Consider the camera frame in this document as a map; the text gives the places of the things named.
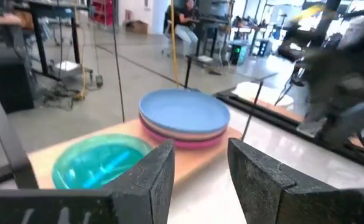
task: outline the wooden cutting board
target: wooden cutting board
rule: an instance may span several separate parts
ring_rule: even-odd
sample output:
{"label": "wooden cutting board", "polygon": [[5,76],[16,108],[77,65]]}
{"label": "wooden cutting board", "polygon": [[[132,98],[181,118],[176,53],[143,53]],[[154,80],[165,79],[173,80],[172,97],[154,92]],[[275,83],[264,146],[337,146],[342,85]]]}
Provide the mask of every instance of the wooden cutting board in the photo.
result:
{"label": "wooden cutting board", "polygon": [[[90,133],[79,138],[61,142],[59,144],[32,152],[28,155],[35,177],[40,189],[53,189],[52,168],[56,159],[64,150],[81,140],[100,134],[128,134],[141,138],[148,142],[152,147],[160,145],[160,142],[153,140],[148,136],[140,123],[140,120],[134,119],[123,124],[117,124],[94,133]],[[226,153],[229,138],[241,138],[241,133],[233,128],[227,128],[222,137],[220,144],[202,150],[175,149],[175,182],[178,184],[184,179],[190,177],[196,171],[209,165],[214,159]]]}

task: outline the plastic bowl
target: plastic bowl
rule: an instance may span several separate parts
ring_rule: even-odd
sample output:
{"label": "plastic bowl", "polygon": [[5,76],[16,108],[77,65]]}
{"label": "plastic bowl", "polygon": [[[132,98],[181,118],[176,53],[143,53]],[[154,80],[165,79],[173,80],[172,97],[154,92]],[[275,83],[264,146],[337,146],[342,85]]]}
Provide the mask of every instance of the plastic bowl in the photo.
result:
{"label": "plastic bowl", "polygon": [[80,141],[57,159],[52,171],[56,189],[99,189],[132,168],[152,147],[125,134]]}

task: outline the cardboard box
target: cardboard box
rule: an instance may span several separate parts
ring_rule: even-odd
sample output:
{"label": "cardboard box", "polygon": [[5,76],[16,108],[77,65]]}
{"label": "cardboard box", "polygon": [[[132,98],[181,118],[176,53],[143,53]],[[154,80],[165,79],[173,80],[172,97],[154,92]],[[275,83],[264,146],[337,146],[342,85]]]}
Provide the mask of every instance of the cardboard box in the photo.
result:
{"label": "cardboard box", "polygon": [[142,21],[129,21],[125,24],[125,29],[137,34],[148,34],[149,24]]}

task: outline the stack of plates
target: stack of plates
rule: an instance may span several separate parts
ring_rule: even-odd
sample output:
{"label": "stack of plates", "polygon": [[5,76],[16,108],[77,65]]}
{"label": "stack of plates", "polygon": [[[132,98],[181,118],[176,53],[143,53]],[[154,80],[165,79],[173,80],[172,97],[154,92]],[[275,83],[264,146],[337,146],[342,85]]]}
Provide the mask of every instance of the stack of plates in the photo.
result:
{"label": "stack of plates", "polygon": [[222,140],[230,120],[229,110],[218,99],[198,91],[158,90],[140,100],[144,130],[158,141],[199,149]]}

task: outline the metal frame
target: metal frame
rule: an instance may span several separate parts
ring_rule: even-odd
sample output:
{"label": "metal frame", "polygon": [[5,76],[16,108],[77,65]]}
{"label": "metal frame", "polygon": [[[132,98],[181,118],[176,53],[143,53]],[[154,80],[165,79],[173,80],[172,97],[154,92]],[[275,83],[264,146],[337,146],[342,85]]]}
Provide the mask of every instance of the metal frame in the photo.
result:
{"label": "metal frame", "polygon": [[14,128],[0,103],[0,142],[9,165],[0,167],[0,182],[14,178],[21,189],[37,189],[38,184],[30,160],[22,148]]}

